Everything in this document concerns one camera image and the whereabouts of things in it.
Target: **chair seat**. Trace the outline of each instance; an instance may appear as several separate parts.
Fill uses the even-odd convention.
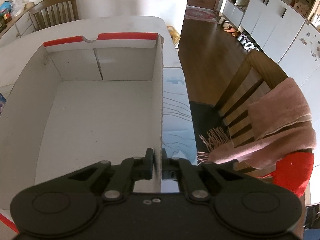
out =
[[[221,127],[229,137],[228,127],[219,114],[219,111],[213,105],[190,101],[191,117],[193,129],[196,137],[196,147],[198,152],[208,152],[206,145],[203,143],[199,135],[205,139],[209,136],[207,132],[210,129]]]

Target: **blue package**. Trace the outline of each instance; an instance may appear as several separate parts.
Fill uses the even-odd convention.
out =
[[[3,95],[1,95],[0,93],[0,114],[2,113],[3,111],[3,108],[4,108],[4,104],[6,103],[7,99],[4,98]]]

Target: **cardboard box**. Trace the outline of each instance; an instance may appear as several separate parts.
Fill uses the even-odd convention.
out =
[[[120,164],[151,147],[160,165],[162,46],[157,33],[101,33],[34,52],[0,118],[2,173],[14,174],[1,178],[4,211],[19,191],[101,160]],[[155,174],[135,191],[160,191],[160,182]]]

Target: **scarf fringe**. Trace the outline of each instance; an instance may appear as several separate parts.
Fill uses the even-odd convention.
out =
[[[205,139],[202,135],[199,135],[203,143],[206,145],[209,153],[197,152],[197,160],[199,162],[198,165],[200,165],[203,162],[206,162],[209,158],[210,153],[214,149],[220,147],[225,143],[230,142],[230,138],[225,134],[221,127],[210,129],[207,134],[209,137],[208,140]]]

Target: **red stripe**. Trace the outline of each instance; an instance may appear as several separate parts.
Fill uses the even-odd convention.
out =
[[[156,40],[158,33],[100,33],[97,40]]]
[[[53,41],[46,41],[43,43],[43,45],[45,47],[48,47],[48,46],[53,46],[53,45],[80,42],[80,41],[83,41],[82,36],[75,36],[75,37],[63,38],[63,39],[58,39],[58,40],[53,40]]]
[[[15,223],[13,223],[12,221],[10,221],[9,219],[7,219],[4,215],[2,215],[0,213],[0,221],[3,222],[6,226],[8,226],[9,228],[11,228],[13,231],[15,231],[16,233],[19,233],[18,229],[16,228]]]

